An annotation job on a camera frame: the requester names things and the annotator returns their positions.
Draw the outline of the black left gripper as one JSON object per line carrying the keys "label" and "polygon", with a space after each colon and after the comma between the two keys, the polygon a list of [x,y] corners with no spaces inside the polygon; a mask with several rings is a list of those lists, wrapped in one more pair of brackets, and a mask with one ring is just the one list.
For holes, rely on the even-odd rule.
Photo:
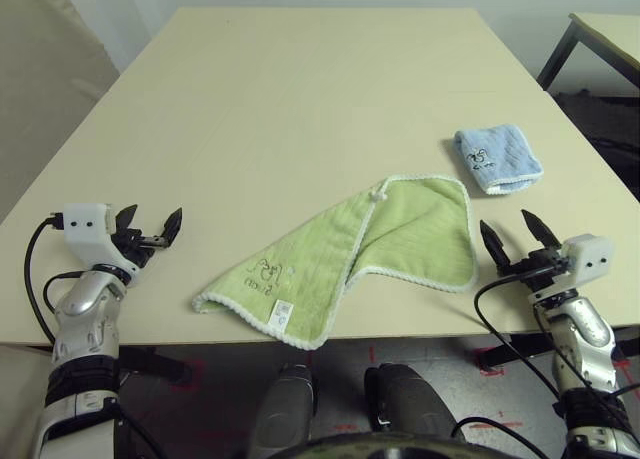
{"label": "black left gripper", "polygon": [[133,204],[116,215],[117,232],[111,236],[111,241],[125,259],[138,269],[143,269],[158,249],[165,249],[173,244],[181,229],[183,211],[178,208],[169,215],[160,236],[144,236],[140,229],[128,229],[137,208],[138,205]]}

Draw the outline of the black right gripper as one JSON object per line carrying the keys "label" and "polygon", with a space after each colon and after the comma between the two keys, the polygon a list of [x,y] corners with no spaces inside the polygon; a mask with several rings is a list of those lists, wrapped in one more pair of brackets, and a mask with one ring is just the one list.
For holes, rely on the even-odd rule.
{"label": "black right gripper", "polygon": [[544,249],[532,251],[519,262],[512,263],[504,251],[503,243],[496,231],[484,220],[480,221],[480,232],[484,246],[494,261],[500,277],[510,277],[537,293],[553,284],[553,278],[568,271],[569,260],[558,250],[561,243],[551,229],[535,214],[522,209],[521,214],[533,237]]}

